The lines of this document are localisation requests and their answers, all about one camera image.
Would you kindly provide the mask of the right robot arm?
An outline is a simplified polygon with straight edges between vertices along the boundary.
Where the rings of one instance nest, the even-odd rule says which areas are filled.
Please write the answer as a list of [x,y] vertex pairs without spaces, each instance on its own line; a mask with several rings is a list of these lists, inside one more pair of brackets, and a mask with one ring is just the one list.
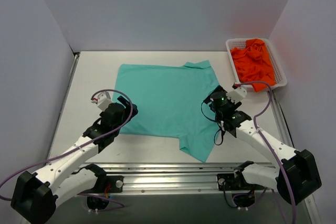
[[230,92],[217,86],[203,101],[214,112],[213,122],[222,135],[229,133],[244,141],[273,165],[266,167],[246,161],[234,169],[233,184],[240,189],[254,186],[273,189],[287,203],[297,205],[322,186],[314,155],[286,145],[263,130],[256,119],[238,110],[246,93],[237,84]]

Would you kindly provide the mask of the teal t-shirt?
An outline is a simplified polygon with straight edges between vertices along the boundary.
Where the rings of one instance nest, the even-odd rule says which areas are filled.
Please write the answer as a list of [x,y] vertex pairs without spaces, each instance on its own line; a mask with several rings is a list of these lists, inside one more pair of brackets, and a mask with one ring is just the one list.
[[177,138],[181,151],[205,162],[218,126],[202,115],[211,111],[201,103],[218,85],[208,60],[180,67],[122,64],[115,89],[137,105],[138,114],[120,132]]

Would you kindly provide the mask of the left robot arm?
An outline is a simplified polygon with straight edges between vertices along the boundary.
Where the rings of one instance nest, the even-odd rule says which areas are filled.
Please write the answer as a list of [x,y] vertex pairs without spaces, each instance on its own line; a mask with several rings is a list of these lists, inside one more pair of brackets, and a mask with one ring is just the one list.
[[57,207],[85,191],[100,192],[106,185],[105,171],[95,164],[81,167],[100,154],[119,135],[120,129],[138,113],[129,98],[117,102],[103,98],[97,104],[100,117],[76,143],[60,156],[33,173],[24,171],[17,178],[11,207],[29,223],[46,223]]

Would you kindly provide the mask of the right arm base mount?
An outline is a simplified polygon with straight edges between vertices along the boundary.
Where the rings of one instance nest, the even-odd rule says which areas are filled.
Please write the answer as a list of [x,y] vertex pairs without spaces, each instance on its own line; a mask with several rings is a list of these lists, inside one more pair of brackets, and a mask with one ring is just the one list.
[[232,209],[247,211],[266,192],[265,187],[241,182],[233,173],[217,174],[216,178],[218,190],[223,192],[225,203]]

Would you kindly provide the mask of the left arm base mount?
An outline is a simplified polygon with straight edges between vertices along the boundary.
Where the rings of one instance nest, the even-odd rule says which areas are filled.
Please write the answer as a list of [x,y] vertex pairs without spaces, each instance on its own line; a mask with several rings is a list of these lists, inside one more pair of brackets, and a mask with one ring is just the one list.
[[123,191],[124,177],[121,175],[107,175],[105,178],[98,179],[93,188],[85,191],[85,194],[100,194],[105,199],[87,196],[87,206],[91,210],[106,210],[109,204],[107,198],[111,199],[112,193]]

